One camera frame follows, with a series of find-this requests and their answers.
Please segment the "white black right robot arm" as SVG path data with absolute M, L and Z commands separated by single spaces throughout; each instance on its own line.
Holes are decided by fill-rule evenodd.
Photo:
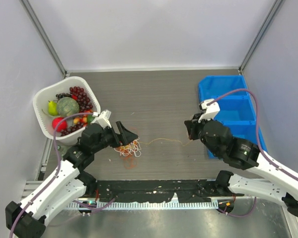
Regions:
M 267 182 L 244 178 L 229 171 L 220 171 L 214 184 L 215 192 L 225 196 L 245 194 L 260 197 L 281 206 L 298 217 L 298 173 L 261 152 L 258 145 L 234 137 L 230 128 L 216 120 L 199 120 L 195 114 L 184 122 L 188 137 L 200 140 L 213 155 L 230 167 L 256 174 Z

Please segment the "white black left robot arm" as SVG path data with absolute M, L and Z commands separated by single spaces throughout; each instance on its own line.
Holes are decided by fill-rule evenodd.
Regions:
M 6 227 L 10 237 L 40 238 L 49 223 L 72 201 L 84 196 L 90 198 L 96 191 L 96 179 L 84 170 L 94 160 L 95 153 L 107 148 L 128 145 L 138 136 L 127 130 L 120 121 L 119 133 L 110 126 L 92 123 L 59 158 L 55 171 L 29 196 L 5 208 Z

